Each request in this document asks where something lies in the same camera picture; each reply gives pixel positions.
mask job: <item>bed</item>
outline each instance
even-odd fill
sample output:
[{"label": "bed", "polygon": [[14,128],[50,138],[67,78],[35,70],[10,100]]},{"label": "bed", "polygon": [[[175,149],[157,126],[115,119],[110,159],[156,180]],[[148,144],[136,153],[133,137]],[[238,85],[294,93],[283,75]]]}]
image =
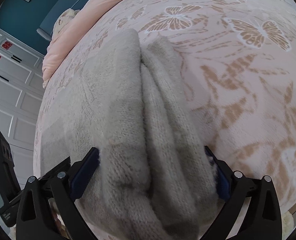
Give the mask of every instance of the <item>bed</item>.
[{"label": "bed", "polygon": [[[296,204],[296,4],[293,0],[122,0],[87,32],[46,87],[37,121],[87,58],[123,29],[168,37],[204,144],[233,170],[270,175],[281,213]],[[102,239],[114,239],[96,231]]]}]

